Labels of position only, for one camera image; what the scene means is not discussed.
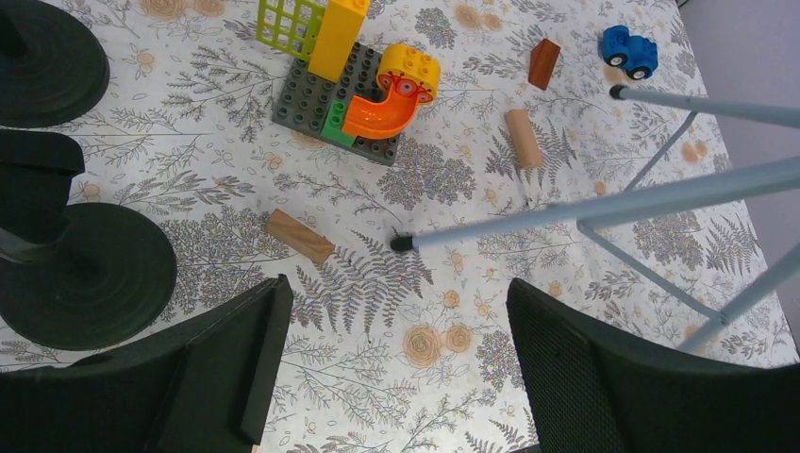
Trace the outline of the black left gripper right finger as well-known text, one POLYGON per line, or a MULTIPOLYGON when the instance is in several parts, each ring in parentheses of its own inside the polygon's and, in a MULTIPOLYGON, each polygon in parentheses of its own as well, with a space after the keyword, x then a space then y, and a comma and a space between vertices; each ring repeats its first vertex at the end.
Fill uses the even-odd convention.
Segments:
POLYGON ((516 278, 508 320, 542 452, 795 452, 799 368, 649 342, 516 278))

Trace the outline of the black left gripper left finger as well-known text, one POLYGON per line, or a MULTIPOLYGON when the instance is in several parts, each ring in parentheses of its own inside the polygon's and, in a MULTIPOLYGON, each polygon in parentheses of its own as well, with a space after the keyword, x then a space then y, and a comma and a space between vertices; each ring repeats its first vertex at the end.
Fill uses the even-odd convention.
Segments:
POLYGON ((248 452, 288 334, 285 276, 67 367, 1 376, 5 452, 248 452))

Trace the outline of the light blue music stand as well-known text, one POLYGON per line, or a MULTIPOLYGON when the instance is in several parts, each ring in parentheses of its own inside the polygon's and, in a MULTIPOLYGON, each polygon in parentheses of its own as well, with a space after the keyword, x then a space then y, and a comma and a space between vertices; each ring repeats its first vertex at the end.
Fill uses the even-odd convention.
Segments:
POLYGON ((757 277, 721 310, 713 310, 699 303, 694 297, 656 274, 643 263, 633 259, 625 251, 600 236, 597 231, 600 228, 615 227, 646 218, 798 189, 799 159, 797 157, 644 189, 638 188, 637 185, 676 140, 687 131, 694 118, 700 113, 798 128, 799 110, 780 106, 715 101, 686 94, 643 91, 620 84, 613 86, 609 93, 616 100, 632 100, 684 109, 689 113, 678 131, 634 176, 622 193, 574 203, 556 204, 544 210, 521 212, 468 226, 454 226, 449 229, 420 234, 400 234, 391 239, 390 247, 394 252, 405 253, 433 244, 468 240, 484 235, 500 234, 574 219, 578 229, 584 235, 611 255, 650 279, 692 310, 707 317, 706 323, 679 346, 679 350, 683 352, 695 352, 714 335, 753 309, 768 293, 798 273, 799 248, 794 246, 782 259, 757 277))

